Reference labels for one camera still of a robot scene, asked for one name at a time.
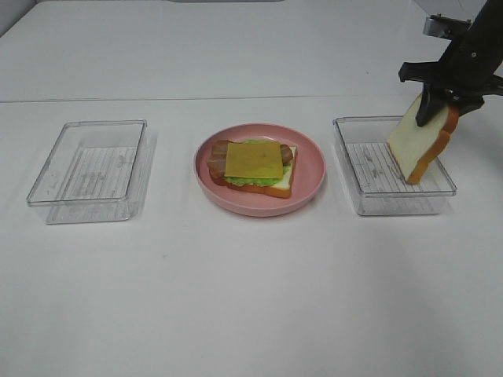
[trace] robotic arm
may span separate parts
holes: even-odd
[[[398,73],[402,82],[423,83],[418,126],[426,124],[446,102],[464,115],[481,108],[483,96],[503,95],[503,78],[494,74],[503,61],[503,0],[487,0],[473,24],[431,16],[424,33],[452,42],[439,61],[404,63]]]

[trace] sandwich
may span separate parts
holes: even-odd
[[[421,96],[412,103],[387,139],[403,177],[411,185],[420,182],[430,162],[445,149],[459,120],[457,106],[445,103],[431,120],[419,127],[416,114],[420,103]]]
[[[207,166],[211,180],[229,189],[277,198],[292,194],[295,145],[271,140],[216,141]]]

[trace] slice of bread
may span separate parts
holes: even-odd
[[[297,147],[290,146],[293,154],[293,160],[289,163],[288,169],[283,174],[283,178],[278,183],[271,186],[258,186],[258,185],[234,185],[226,181],[225,178],[215,178],[210,174],[211,180],[217,185],[227,186],[229,189],[244,191],[244,192],[254,192],[257,194],[265,194],[269,196],[275,196],[277,198],[289,198],[292,195],[292,182],[293,182],[293,173],[296,167],[297,160]]]
[[[430,162],[442,153],[459,120],[458,108],[446,103],[428,123],[419,127],[416,114],[420,103],[421,96],[412,103],[387,139],[403,177],[411,185],[420,182]]]

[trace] table surface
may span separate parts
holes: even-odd
[[[404,96],[0,104],[0,375],[499,375],[503,129],[488,98],[442,161],[437,216],[362,218],[332,119],[402,114]],[[44,225],[26,195],[63,124],[148,120],[145,207]],[[268,122],[317,142],[327,179],[277,218],[215,206],[193,173],[214,132]]]
[[[0,38],[0,101],[337,96],[418,91],[438,60],[413,0],[42,2]]]

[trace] clear plastic container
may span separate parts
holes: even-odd
[[[121,221],[145,196],[152,153],[145,120],[64,125],[27,197],[46,224]]]
[[[387,145],[401,116],[338,118],[336,154],[356,212],[362,216],[438,214],[456,186],[438,159],[409,185]]]

